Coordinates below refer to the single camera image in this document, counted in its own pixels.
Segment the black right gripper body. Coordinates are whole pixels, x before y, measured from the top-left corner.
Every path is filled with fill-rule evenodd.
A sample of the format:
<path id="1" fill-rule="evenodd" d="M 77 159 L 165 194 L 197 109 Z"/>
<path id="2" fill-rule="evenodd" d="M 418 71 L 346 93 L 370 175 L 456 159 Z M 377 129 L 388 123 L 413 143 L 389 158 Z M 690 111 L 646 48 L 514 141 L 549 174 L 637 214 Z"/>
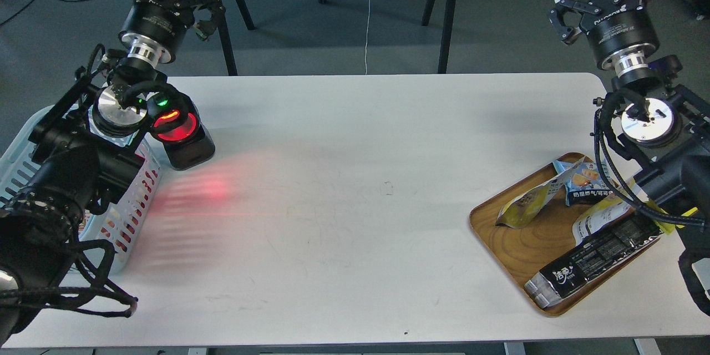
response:
<path id="1" fill-rule="evenodd" d="M 599 69 L 612 69 L 609 59 L 619 50 L 641 45 L 649 57 L 660 48 L 646 11 L 646 0 L 589 0 L 589 3 L 600 9 L 600 14 L 584 14 L 582 31 Z"/>

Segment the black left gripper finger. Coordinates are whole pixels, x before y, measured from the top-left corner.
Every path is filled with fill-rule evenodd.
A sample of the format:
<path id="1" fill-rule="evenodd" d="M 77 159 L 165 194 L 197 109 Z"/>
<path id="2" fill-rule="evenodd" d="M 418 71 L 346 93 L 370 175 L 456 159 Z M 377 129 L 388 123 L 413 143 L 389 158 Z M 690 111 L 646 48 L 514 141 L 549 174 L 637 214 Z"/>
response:
<path id="1" fill-rule="evenodd" d="M 190 27 L 198 39 L 210 39 L 224 22 L 225 8 L 221 0 L 183 0 L 183 9 L 187 16 L 186 26 Z M 207 10 L 209 19 L 196 19 L 195 12 Z"/>

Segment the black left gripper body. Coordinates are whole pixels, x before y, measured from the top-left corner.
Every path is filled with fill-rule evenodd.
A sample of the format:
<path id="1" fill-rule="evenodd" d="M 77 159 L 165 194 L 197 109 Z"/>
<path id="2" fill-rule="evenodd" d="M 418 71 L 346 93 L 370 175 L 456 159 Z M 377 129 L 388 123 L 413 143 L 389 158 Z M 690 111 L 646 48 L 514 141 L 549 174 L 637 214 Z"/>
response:
<path id="1" fill-rule="evenodd" d="M 176 6 L 183 1 L 134 0 L 119 32 L 119 40 L 129 48 L 138 37 L 151 39 L 161 47 L 158 62 L 174 62 L 187 29 L 193 24 L 192 12 Z"/>

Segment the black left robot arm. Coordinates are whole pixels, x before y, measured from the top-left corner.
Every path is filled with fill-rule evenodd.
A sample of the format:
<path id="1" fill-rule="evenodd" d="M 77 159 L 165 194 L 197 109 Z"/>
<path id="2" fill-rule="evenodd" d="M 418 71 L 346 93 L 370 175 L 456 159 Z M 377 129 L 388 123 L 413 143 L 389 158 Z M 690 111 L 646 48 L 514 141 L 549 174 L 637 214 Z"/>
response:
<path id="1" fill-rule="evenodd" d="M 187 170 L 215 155 L 215 143 L 188 95 L 159 64 L 173 62 L 188 29 L 202 40 L 224 22 L 221 0 L 133 0 L 119 39 L 97 44 L 74 85 L 28 135 L 36 173 L 2 206 L 2 342 L 41 310 L 91 314 L 103 297 L 124 305 L 96 316 L 131 317 L 138 299 L 112 282 L 117 250 L 109 239 L 82 241 L 87 212 L 106 213 L 126 196 L 146 158 L 145 135 L 170 165 Z"/>

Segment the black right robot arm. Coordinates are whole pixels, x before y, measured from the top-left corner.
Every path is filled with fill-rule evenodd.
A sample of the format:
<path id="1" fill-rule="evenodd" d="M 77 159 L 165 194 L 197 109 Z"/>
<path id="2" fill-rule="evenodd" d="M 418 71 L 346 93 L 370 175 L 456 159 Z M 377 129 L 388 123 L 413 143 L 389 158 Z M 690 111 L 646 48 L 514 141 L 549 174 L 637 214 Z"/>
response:
<path id="1" fill-rule="evenodd" d="M 642 201 L 626 185 L 613 192 L 638 213 L 696 234 L 678 260 L 687 291 L 708 314 L 708 290 L 694 264 L 708 257 L 708 102 L 673 84 L 676 55 L 651 56 L 660 40 L 649 0 L 554 0 L 549 20 L 563 44 L 585 37 L 598 69 L 613 71 L 612 90 L 597 100 L 594 150 L 634 160 Z"/>

